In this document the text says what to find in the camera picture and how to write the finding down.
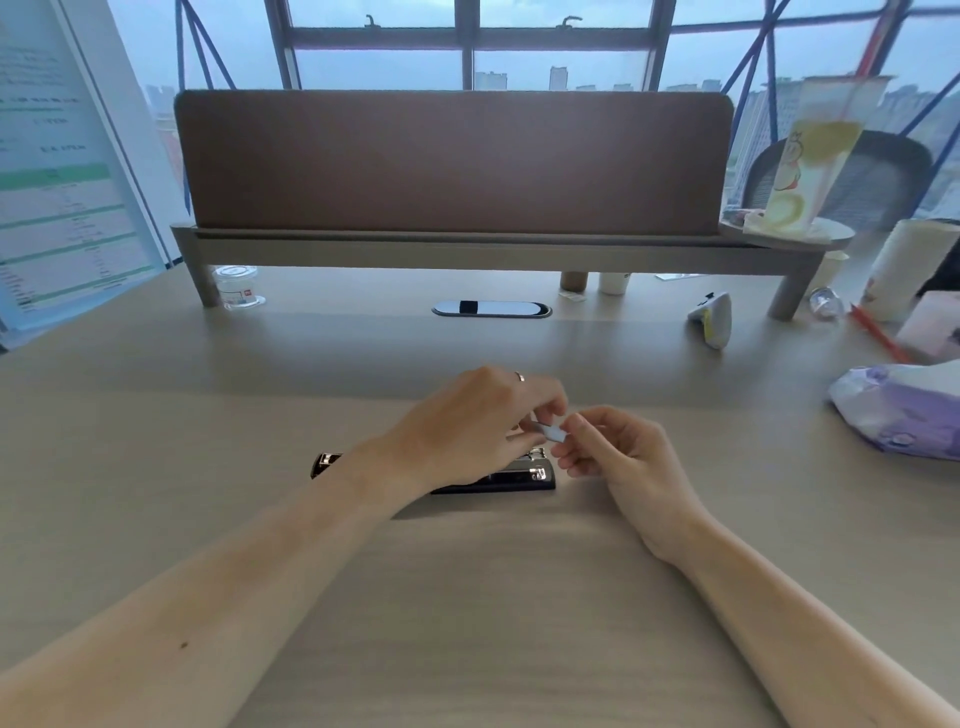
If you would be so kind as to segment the grey desk shelf riser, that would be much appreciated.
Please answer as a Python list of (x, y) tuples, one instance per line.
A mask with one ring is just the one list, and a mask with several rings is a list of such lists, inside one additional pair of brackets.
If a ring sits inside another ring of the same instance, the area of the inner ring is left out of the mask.
[(205, 308), (221, 304), (215, 266), (702, 274), (781, 277), (768, 316), (789, 321), (824, 255), (842, 247), (744, 232), (575, 235), (213, 228), (174, 224), (175, 243)]

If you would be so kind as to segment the red pen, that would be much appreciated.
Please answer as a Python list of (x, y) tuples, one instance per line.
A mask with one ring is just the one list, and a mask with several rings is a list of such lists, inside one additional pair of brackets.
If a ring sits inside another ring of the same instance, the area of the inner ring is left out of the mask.
[(897, 344), (880, 325), (859, 305), (852, 304), (849, 316), (858, 326), (894, 360), (895, 363), (913, 365), (913, 358)]

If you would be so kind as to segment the round grey tray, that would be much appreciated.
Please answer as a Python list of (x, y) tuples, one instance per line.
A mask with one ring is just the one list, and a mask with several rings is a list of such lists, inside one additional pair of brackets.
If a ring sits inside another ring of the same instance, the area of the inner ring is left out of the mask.
[(789, 252), (826, 253), (844, 250), (856, 232), (846, 224), (817, 217), (800, 237), (777, 233), (764, 222), (764, 210), (740, 208), (725, 210), (718, 221), (721, 237), (755, 247)]

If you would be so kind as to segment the pink box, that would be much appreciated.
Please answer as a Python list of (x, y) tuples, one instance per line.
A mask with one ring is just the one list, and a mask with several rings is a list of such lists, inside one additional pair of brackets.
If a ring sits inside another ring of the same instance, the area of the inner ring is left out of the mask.
[(925, 293), (894, 340), (923, 364), (960, 360), (960, 292)]

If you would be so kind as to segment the clear plastic jar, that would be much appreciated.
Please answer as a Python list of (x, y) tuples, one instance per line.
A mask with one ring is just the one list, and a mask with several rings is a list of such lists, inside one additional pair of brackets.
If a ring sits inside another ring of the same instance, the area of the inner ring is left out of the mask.
[(213, 280), (225, 310), (249, 310), (266, 303), (259, 292), (257, 266), (222, 265), (213, 269)]

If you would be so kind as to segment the person's left hand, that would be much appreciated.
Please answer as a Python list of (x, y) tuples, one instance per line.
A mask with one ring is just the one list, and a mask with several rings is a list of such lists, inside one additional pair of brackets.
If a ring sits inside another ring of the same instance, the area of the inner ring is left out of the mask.
[(411, 504), (435, 489), (493, 473), (492, 368), (499, 367), (459, 374), (373, 441), (370, 480), (385, 502)]

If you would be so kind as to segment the purple wet wipes pack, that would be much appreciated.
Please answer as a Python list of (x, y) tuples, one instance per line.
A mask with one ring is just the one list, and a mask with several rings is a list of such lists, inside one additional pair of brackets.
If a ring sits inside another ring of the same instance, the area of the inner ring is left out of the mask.
[(853, 368), (826, 395), (879, 450), (960, 462), (960, 359)]

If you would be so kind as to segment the person's right hand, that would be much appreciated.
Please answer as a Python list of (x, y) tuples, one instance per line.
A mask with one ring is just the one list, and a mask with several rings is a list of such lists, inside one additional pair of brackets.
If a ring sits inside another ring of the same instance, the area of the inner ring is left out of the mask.
[(666, 430), (657, 422), (627, 413), (619, 437), (607, 437), (589, 425), (567, 433), (552, 453), (570, 478), (599, 477), (623, 517), (659, 560), (685, 567), (698, 530), (711, 516), (694, 490)]

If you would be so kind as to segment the person's left forearm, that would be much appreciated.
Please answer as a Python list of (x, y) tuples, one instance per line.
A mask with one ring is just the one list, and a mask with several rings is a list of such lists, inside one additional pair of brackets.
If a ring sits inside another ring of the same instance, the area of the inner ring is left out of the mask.
[(320, 595), (422, 491), (383, 442), (0, 674), (0, 728), (224, 728)]

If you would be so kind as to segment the dark window frame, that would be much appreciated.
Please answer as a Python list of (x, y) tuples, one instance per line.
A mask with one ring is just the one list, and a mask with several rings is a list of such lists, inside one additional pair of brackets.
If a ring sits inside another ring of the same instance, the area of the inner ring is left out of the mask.
[(640, 57), (654, 90), (673, 39), (746, 33), (727, 82), (766, 54), (777, 30), (865, 25), (858, 72), (877, 74), (910, 20), (960, 19), (960, 0), (262, 0), (282, 86), (301, 89), (307, 53), (453, 53), (475, 88), (479, 54)]

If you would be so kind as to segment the computer monitor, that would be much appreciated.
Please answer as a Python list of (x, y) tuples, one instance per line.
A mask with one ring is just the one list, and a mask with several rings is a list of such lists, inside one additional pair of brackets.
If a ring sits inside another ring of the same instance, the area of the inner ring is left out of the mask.
[(0, 353), (169, 263), (56, 0), (0, 0)]

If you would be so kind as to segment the white paper towel roll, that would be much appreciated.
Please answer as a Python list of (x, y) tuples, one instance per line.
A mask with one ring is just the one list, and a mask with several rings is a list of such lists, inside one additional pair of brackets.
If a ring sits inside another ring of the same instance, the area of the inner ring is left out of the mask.
[(858, 308), (878, 322), (900, 320), (959, 239), (954, 221), (897, 222), (871, 266)]

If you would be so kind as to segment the brown desk divider panel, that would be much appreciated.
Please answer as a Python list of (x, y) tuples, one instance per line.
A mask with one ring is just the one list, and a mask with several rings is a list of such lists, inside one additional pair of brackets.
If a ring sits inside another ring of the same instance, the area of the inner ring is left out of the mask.
[(189, 90), (196, 222), (356, 233), (708, 236), (734, 120), (703, 92)]

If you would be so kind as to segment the clear lemon drink cup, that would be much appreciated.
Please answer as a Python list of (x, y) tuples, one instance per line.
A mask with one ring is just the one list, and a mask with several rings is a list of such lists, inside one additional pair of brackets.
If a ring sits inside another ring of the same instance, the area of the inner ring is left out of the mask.
[(762, 234), (789, 240), (811, 237), (814, 220), (891, 80), (844, 75), (801, 82), (797, 114), (759, 218)]

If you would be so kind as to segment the person's right forearm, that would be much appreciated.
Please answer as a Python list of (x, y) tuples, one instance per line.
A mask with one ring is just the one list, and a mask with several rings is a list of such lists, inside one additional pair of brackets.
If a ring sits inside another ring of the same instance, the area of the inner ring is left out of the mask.
[(960, 710), (714, 518), (644, 542), (679, 569), (790, 728), (960, 728)]

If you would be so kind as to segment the grey mesh office chair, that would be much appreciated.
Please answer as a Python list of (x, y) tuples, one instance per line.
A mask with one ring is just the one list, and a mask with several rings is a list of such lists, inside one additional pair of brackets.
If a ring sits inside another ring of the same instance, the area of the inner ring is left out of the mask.
[[(722, 220), (742, 224), (748, 210), (766, 207), (781, 158), (791, 163), (799, 153), (793, 134), (778, 140), (753, 161), (740, 207), (728, 207)], [(932, 170), (932, 156), (920, 142), (887, 131), (863, 130), (844, 166), (825, 195), (820, 216), (856, 233), (889, 232), (911, 215)]]

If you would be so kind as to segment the crumpled silver foil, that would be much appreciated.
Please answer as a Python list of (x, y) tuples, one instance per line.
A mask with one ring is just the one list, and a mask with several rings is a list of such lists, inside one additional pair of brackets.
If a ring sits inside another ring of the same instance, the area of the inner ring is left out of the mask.
[(813, 289), (807, 297), (807, 304), (811, 316), (818, 321), (837, 321), (847, 315), (846, 304), (830, 286)]

